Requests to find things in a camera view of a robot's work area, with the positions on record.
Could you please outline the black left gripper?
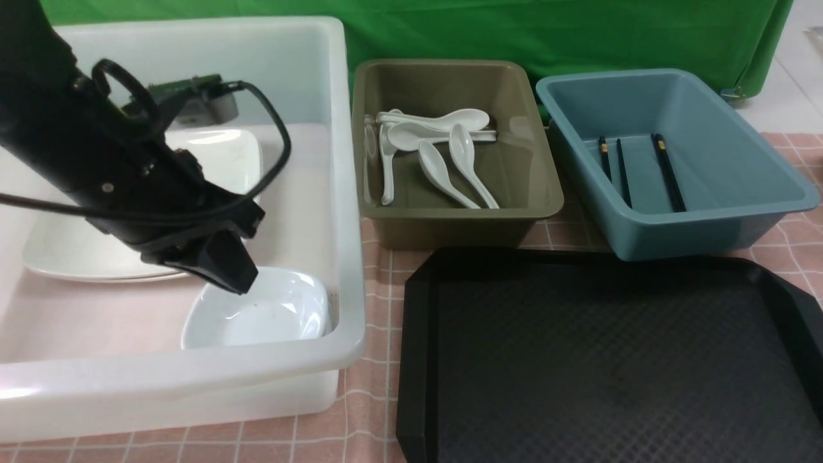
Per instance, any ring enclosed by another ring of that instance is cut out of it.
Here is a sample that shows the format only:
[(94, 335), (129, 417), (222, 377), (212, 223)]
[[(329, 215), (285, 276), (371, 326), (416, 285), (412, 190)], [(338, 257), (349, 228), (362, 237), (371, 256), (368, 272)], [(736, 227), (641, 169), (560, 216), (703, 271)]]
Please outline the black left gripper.
[(244, 194), (206, 180), (193, 154), (143, 149), (115, 159), (96, 192), (84, 190), (84, 217), (141, 255), (233, 294), (246, 294), (258, 268), (243, 244), (264, 211), (255, 198), (266, 177)]

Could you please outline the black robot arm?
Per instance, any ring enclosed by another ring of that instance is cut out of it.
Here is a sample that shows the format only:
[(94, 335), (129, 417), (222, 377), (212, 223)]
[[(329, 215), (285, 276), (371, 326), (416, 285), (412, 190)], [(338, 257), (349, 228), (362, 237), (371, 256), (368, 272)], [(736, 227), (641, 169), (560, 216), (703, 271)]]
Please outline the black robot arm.
[(70, 204), (2, 195), (2, 203), (71, 215), (141, 260), (247, 293), (258, 269), (243, 240), (264, 211), (209, 182), (171, 149), (163, 115), (120, 65), (86, 76), (38, 1), (2, 2), (2, 147)]

